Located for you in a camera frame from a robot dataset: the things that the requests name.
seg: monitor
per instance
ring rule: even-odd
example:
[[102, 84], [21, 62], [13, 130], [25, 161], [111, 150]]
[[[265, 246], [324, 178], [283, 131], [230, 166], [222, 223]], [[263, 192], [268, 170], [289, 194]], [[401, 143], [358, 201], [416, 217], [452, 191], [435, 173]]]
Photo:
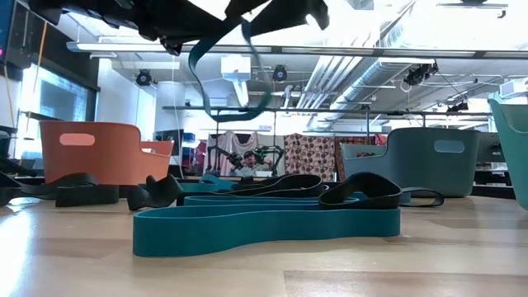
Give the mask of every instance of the monitor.
[[499, 162], [504, 163], [501, 142], [497, 133], [481, 132], [478, 142], [477, 163]]

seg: wooden table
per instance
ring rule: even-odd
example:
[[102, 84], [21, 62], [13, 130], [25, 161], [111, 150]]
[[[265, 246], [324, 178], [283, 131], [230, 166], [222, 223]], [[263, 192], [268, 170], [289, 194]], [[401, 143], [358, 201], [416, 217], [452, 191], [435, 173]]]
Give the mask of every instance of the wooden table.
[[528, 211], [471, 197], [403, 209], [402, 236], [132, 255], [126, 203], [0, 208], [0, 296], [527, 296]]

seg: floral curtain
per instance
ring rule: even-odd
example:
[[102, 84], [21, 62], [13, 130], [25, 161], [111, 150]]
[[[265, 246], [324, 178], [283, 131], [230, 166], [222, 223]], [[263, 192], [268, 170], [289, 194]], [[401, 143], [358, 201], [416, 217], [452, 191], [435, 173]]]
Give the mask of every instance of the floral curtain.
[[[336, 168], [338, 181], [344, 181], [347, 179], [345, 175], [345, 165], [343, 163], [343, 153], [341, 151], [341, 144], [368, 144], [368, 138], [366, 137], [336, 137], [334, 139], [335, 151], [336, 151]], [[375, 141], [374, 137], [370, 137], [370, 143], [373, 144]]]
[[301, 134], [285, 136], [286, 174], [314, 174], [325, 182], [333, 182], [335, 144], [332, 137]]

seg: teal bin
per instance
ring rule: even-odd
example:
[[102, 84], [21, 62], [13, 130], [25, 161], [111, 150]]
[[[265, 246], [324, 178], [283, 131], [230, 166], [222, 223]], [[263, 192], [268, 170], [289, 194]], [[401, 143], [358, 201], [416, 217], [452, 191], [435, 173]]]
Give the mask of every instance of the teal bin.
[[528, 105], [501, 104], [494, 99], [488, 102], [517, 202], [528, 210]]

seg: resistance band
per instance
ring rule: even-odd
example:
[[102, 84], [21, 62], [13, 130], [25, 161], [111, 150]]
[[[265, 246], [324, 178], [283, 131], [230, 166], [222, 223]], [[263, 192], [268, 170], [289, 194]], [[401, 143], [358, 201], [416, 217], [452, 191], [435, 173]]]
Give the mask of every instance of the resistance band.
[[224, 36], [226, 36], [231, 30], [236, 28], [238, 25], [242, 25], [242, 34], [243, 38], [245, 39], [247, 45], [251, 48], [251, 54], [257, 61], [257, 66], [260, 70], [262, 70], [262, 62], [260, 60], [260, 57], [258, 55], [257, 49], [253, 46], [251, 43], [251, 24], [244, 20], [242, 17], [238, 18], [227, 18], [224, 21], [225, 29], [223, 31], [223, 34], [220, 34], [216, 37], [211, 37], [207, 39], [200, 40], [191, 50], [189, 53], [189, 68], [191, 69], [192, 75], [196, 78], [198, 81], [198, 85], [200, 87], [200, 92], [204, 100], [204, 108], [205, 112], [215, 121], [217, 122], [229, 122], [229, 121], [239, 121], [239, 120], [252, 120], [256, 117], [258, 117], [262, 111], [263, 108], [267, 107], [270, 104], [271, 101], [271, 87], [268, 85], [266, 86], [264, 97], [259, 102], [258, 106], [256, 107], [256, 111], [248, 111], [242, 114], [238, 115], [213, 115], [211, 113], [211, 104], [210, 104], [210, 98], [207, 95], [207, 92], [204, 89], [204, 86], [202, 85], [200, 79], [196, 75], [196, 64], [198, 61], [213, 47], [215, 46]]

